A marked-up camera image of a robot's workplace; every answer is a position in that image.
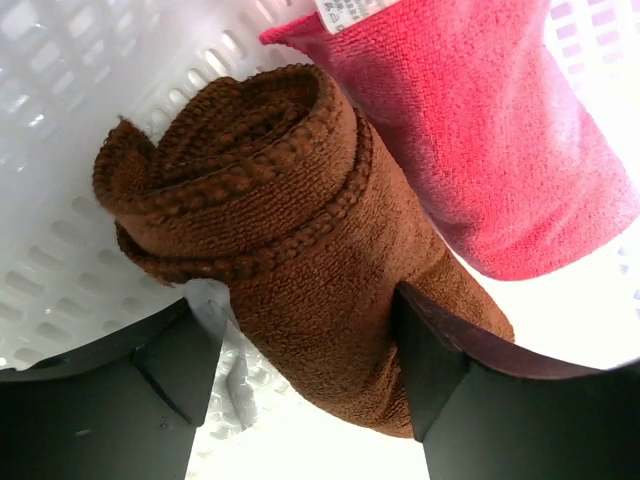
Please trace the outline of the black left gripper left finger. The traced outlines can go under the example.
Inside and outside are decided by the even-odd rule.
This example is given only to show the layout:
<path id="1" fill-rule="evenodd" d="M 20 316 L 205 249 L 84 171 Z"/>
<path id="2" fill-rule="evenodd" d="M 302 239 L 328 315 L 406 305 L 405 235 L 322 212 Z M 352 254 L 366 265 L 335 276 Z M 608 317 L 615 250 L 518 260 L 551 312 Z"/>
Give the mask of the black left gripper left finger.
<path id="1" fill-rule="evenodd" d="M 221 346 L 179 300 L 27 369 L 2 369 L 2 478 L 185 478 Z"/>

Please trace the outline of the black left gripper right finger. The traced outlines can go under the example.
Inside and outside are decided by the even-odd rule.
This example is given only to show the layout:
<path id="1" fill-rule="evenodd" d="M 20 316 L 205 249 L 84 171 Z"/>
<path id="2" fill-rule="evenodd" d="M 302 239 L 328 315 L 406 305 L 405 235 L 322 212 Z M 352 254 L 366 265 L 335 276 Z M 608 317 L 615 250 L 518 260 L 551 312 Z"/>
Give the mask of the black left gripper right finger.
<path id="1" fill-rule="evenodd" d="M 433 479 L 635 479 L 639 365 L 597 370 L 510 343 L 408 283 L 392 323 Z"/>

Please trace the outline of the brown microfibre towel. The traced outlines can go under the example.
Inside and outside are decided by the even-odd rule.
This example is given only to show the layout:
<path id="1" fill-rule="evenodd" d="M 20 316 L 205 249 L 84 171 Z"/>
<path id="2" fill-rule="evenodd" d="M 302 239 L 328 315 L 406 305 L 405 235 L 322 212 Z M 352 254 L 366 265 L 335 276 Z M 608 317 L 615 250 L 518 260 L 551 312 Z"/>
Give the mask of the brown microfibre towel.
<path id="1" fill-rule="evenodd" d="M 512 340 L 374 127 L 313 65 L 202 89 L 158 143 L 122 120 L 93 190 L 122 252 L 160 283 L 226 284 L 242 333 L 307 401 L 407 438 L 396 285 Z"/>

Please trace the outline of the pink microfibre towel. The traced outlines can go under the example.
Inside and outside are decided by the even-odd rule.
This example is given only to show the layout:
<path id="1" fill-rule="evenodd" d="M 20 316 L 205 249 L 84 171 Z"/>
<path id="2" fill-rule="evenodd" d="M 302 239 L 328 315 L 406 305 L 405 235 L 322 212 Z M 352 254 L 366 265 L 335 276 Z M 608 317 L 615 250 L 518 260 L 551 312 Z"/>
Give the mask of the pink microfibre towel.
<path id="1" fill-rule="evenodd" d="M 437 229 L 481 274 L 526 280 L 591 254 L 639 194 L 543 42 L 545 1 L 354 1 L 265 31 L 365 114 Z"/>

